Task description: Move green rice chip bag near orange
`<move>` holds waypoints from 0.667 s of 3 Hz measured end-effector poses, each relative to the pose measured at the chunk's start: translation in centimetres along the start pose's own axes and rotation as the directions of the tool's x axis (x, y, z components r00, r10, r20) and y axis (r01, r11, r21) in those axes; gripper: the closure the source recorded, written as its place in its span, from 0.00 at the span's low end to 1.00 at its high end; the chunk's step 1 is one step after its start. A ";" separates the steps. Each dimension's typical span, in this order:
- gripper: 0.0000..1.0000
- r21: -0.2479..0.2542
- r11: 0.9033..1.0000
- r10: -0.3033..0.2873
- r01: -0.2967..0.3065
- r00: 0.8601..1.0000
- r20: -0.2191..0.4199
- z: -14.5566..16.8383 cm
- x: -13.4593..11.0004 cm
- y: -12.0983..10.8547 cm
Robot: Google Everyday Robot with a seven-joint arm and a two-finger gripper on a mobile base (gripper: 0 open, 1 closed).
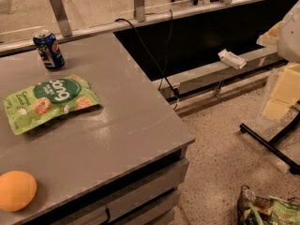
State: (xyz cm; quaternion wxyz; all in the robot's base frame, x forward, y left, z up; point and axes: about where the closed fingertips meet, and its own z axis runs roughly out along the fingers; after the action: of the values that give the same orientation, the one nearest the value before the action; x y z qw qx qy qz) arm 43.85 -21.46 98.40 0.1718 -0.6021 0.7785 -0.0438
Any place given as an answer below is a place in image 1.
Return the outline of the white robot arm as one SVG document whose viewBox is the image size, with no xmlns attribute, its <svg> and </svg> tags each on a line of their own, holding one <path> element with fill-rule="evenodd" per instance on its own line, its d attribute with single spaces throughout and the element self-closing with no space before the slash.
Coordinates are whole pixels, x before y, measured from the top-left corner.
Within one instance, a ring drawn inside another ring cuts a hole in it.
<svg viewBox="0 0 300 225">
<path fill-rule="evenodd" d="M 284 16 L 277 34 L 277 53 L 290 62 L 300 62 L 300 0 Z"/>
</svg>

